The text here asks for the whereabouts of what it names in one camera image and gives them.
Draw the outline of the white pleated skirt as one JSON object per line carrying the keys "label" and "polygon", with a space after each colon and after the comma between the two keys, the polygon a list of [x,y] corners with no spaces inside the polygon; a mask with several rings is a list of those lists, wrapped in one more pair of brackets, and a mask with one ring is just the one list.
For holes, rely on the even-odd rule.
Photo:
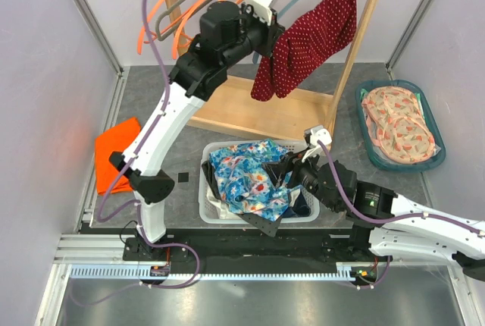
{"label": "white pleated skirt", "polygon": [[208,204],[208,211],[212,213],[217,219],[221,220],[240,220],[240,216],[230,212],[228,204],[217,199],[210,187],[207,188],[205,194],[205,201]]}

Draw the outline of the blue denim skirt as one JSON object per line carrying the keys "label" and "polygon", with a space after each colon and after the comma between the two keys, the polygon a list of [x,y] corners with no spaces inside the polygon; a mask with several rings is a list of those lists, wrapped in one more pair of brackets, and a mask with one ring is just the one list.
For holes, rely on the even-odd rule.
{"label": "blue denim skirt", "polygon": [[311,208],[300,189],[293,189],[289,193],[289,205],[282,214],[283,218],[306,218],[311,214]]}

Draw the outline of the black dotted garment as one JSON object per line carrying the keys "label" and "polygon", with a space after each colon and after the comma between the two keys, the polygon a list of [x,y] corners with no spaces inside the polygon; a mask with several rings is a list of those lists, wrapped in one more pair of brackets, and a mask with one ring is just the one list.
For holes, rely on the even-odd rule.
{"label": "black dotted garment", "polygon": [[[220,199],[222,202],[224,202],[221,199],[221,195],[218,191],[214,167],[209,163],[208,160],[206,160],[202,162],[201,168],[207,182],[207,186],[212,189],[213,194],[217,199]],[[279,217],[276,221],[271,221],[259,215],[255,215],[254,213],[243,213],[237,215],[240,216],[241,221],[246,224],[250,224],[253,227],[256,227],[263,234],[266,234],[269,237],[275,237],[277,229],[280,226],[280,222],[282,220],[282,217]]]}

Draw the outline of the orange hanger of black garment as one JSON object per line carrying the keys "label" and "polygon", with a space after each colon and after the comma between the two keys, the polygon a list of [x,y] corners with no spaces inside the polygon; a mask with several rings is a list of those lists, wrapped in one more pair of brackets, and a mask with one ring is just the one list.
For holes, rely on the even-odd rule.
{"label": "orange hanger of black garment", "polygon": [[193,41],[193,38],[185,34],[184,29],[185,29],[186,23],[189,21],[191,17],[193,17],[198,12],[200,12],[203,8],[207,8],[212,2],[217,2],[217,0],[198,0],[191,7],[187,9],[189,12],[178,24],[177,29],[176,30],[174,28],[171,29],[172,33],[174,34],[174,41],[171,49],[173,59],[178,58],[182,54],[184,54],[186,50],[189,48],[190,43]]}

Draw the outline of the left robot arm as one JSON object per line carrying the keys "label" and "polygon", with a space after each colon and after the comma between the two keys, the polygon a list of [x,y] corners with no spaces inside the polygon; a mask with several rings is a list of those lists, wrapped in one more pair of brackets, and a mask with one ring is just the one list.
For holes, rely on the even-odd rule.
{"label": "left robot arm", "polygon": [[214,2],[199,19],[199,34],[181,55],[164,93],[138,137],[109,161],[125,177],[135,196],[140,252],[158,260],[166,252],[164,201],[175,182],[162,162],[190,118],[227,81],[236,63],[257,52],[269,56],[283,33],[277,12],[267,4],[245,0]]}

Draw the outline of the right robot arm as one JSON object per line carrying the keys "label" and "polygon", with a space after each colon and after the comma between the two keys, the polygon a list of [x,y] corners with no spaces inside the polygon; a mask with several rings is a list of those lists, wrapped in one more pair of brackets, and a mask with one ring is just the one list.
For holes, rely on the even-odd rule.
{"label": "right robot arm", "polygon": [[355,237],[348,254],[443,260],[477,281],[484,279],[484,222],[421,205],[386,187],[357,178],[338,161],[289,152],[262,165],[276,187],[302,187],[332,212],[345,212]]}

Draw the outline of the blue floral garment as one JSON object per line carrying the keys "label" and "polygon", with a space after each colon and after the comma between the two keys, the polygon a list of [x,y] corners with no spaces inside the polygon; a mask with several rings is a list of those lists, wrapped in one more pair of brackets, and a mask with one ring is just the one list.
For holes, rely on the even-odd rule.
{"label": "blue floral garment", "polygon": [[209,153],[208,163],[221,201],[235,215],[253,214],[268,221],[291,218],[299,187],[286,187],[290,175],[275,186],[263,168],[264,163],[278,163],[288,148],[272,139],[233,144]]}

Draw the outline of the red polka dot garment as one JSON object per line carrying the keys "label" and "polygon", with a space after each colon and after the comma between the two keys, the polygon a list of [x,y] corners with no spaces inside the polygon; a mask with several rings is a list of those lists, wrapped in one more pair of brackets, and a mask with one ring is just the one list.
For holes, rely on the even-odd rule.
{"label": "red polka dot garment", "polygon": [[277,40],[263,57],[251,97],[266,102],[287,97],[329,57],[342,51],[357,30],[357,0],[321,0]]}

